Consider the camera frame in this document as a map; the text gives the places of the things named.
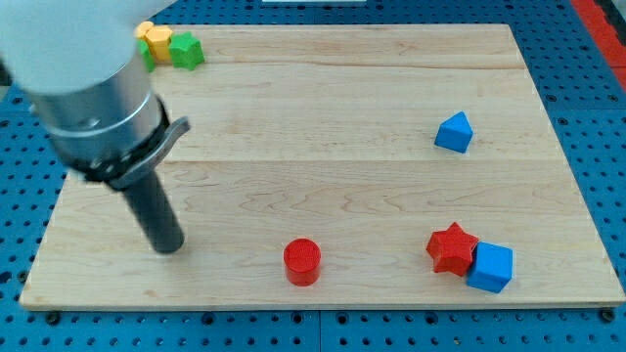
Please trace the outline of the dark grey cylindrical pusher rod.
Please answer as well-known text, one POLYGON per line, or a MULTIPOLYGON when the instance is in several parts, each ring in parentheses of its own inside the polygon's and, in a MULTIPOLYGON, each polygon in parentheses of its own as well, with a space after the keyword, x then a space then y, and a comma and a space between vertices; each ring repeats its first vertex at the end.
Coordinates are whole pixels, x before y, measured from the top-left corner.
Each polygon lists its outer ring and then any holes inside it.
POLYGON ((122 191, 151 248, 158 253, 180 249, 185 236, 154 171, 122 191))

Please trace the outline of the grey tool mount flange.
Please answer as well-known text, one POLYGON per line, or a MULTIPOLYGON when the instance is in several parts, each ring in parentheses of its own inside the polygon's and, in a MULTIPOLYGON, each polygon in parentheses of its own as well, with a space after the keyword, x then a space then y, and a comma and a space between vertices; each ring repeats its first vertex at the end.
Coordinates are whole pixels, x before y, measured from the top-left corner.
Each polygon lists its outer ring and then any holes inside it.
POLYGON ((160 97, 156 98, 160 122, 150 137, 125 154, 113 154, 92 161, 78 160, 72 165, 88 182, 105 183, 116 191, 124 191, 140 181, 165 159, 176 142, 191 125, 187 116, 171 122, 160 97))

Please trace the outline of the green block behind arm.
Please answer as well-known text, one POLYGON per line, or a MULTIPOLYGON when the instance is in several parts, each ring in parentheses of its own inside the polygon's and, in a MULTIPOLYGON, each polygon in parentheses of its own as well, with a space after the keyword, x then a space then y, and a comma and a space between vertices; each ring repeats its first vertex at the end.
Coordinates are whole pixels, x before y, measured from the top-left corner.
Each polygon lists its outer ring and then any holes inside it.
POLYGON ((153 72, 156 64, 148 43, 142 39, 137 41, 138 51, 144 63, 147 72, 153 72))

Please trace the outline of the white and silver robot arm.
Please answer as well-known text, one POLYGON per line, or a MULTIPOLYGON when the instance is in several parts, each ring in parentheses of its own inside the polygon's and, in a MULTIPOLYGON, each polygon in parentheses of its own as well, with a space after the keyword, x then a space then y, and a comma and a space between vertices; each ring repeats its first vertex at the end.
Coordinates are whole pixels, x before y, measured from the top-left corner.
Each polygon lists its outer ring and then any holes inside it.
POLYGON ((190 129, 154 92, 134 36, 169 0, 4 1, 1 62, 63 164, 121 192, 153 250, 185 236, 156 174, 190 129))

